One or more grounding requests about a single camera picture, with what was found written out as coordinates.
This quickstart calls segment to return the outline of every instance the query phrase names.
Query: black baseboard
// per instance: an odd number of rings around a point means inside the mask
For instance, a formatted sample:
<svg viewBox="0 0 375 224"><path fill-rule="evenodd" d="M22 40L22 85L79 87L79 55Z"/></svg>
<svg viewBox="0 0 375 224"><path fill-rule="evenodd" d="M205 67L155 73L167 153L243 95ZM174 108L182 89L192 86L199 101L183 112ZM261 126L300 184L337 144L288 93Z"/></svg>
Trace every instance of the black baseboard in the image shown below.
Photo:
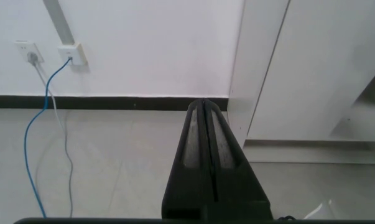
<svg viewBox="0 0 375 224"><path fill-rule="evenodd" d="M0 96L0 108L39 109L44 106L44 96ZM190 97L123 97L57 96L58 109L68 110L162 110L186 111L189 104L199 98ZM209 98L221 111L227 110L227 98ZM49 108L53 108L52 99Z"/></svg>

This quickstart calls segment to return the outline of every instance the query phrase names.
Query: floor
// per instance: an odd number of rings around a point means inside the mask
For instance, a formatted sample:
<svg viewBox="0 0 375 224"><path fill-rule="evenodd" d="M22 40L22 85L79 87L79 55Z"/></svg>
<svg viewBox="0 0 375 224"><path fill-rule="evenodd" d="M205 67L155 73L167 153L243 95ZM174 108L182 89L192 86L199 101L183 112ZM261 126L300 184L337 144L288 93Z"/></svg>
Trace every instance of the floor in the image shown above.
<svg viewBox="0 0 375 224"><path fill-rule="evenodd" d="M25 171L24 131L38 110L0 109L0 223L39 217ZM160 218L183 111L60 110L74 161L74 217ZM69 213L63 136L53 111L32 125L29 164L49 217ZM332 200L332 217L375 219L375 165L252 164L274 217L303 218Z"/></svg>

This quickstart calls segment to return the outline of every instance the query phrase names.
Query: outlet cover plate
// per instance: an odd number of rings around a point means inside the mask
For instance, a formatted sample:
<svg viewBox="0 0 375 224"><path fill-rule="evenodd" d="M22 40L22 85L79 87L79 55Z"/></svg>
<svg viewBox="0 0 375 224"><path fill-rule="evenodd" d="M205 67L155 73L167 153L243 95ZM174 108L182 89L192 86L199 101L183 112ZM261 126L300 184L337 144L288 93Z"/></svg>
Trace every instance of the outlet cover plate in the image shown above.
<svg viewBox="0 0 375 224"><path fill-rule="evenodd" d="M69 65L85 65L86 58L83 53L82 46L80 43L75 43L74 45L61 45L58 47L58 52L64 62L72 57L72 61L68 63Z"/></svg>
<svg viewBox="0 0 375 224"><path fill-rule="evenodd" d="M28 62L28 57L27 57L28 52L35 53L38 56L38 62L40 63L44 62L44 59L39 53L38 48L35 45L35 43L18 40L18 41L15 41L14 44L16 45L17 49L19 50L25 62Z"/></svg>

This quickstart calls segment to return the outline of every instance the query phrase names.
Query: white wall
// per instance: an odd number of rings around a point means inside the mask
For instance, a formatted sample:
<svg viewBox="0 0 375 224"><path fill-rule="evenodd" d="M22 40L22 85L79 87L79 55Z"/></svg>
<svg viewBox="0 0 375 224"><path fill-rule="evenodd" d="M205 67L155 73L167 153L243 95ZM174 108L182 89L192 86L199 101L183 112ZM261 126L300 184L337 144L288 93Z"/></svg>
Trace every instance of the white wall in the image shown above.
<svg viewBox="0 0 375 224"><path fill-rule="evenodd" d="M228 97L242 0L60 1L88 69L53 80L63 96ZM42 1L0 1L0 95L43 95L15 40L35 42L49 76L61 41Z"/></svg>

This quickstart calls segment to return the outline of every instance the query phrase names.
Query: black device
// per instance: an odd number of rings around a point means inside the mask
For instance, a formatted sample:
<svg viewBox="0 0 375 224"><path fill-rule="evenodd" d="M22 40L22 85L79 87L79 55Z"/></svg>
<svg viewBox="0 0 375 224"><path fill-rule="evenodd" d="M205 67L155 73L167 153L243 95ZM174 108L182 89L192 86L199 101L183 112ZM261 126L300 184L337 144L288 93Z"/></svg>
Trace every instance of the black device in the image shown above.
<svg viewBox="0 0 375 224"><path fill-rule="evenodd" d="M162 201L162 219L25 218L16 224L274 222L375 223L366 220L273 220L270 202L220 109L210 100L200 99L188 107Z"/></svg>

